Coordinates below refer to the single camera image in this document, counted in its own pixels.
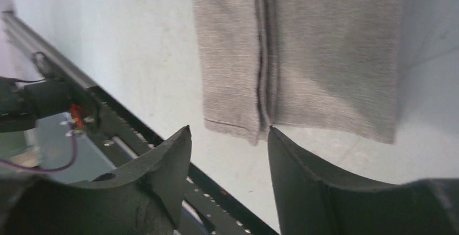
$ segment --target white tabletop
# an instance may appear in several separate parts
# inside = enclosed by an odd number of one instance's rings
[[[18,16],[164,138],[190,125],[192,162],[279,231],[267,144],[204,128],[192,0],[14,0]],[[395,145],[280,127],[304,148],[391,183],[459,176],[459,6],[407,0]]]

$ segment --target towel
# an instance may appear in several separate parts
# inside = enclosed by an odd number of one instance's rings
[[[193,0],[206,128],[273,124],[392,143],[403,0]]]

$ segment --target fabric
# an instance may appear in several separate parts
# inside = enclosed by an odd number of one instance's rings
[[[403,0],[193,0],[208,129],[284,124],[392,143]]]

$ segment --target folded cloth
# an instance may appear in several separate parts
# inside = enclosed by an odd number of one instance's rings
[[[208,129],[278,123],[392,143],[403,0],[193,0]]]

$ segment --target gray cloth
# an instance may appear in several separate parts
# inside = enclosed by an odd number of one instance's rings
[[[403,0],[193,0],[208,129],[267,126],[392,143]]]

